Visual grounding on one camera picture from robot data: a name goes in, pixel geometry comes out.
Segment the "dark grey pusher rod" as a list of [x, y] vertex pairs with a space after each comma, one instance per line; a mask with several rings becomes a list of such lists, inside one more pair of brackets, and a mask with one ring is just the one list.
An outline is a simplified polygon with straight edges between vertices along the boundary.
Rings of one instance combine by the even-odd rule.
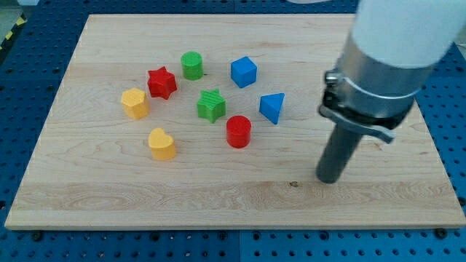
[[362, 137], [336, 125], [317, 164], [317, 178], [324, 183], [337, 182]]

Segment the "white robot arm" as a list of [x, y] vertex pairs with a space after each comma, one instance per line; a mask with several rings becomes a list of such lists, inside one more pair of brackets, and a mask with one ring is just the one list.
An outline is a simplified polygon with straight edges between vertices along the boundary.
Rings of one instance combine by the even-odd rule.
[[464, 24], [464, 1], [360, 1], [342, 54], [324, 74], [319, 112], [335, 127], [316, 169], [322, 182], [339, 179], [364, 135], [392, 142]]

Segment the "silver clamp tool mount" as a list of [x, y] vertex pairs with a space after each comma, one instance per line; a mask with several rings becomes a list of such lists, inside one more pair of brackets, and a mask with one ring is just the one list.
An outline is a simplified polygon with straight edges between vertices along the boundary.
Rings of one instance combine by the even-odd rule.
[[391, 143], [433, 67], [404, 68], [366, 54], [348, 36], [335, 68], [324, 74], [319, 113], [342, 138], [368, 135]]

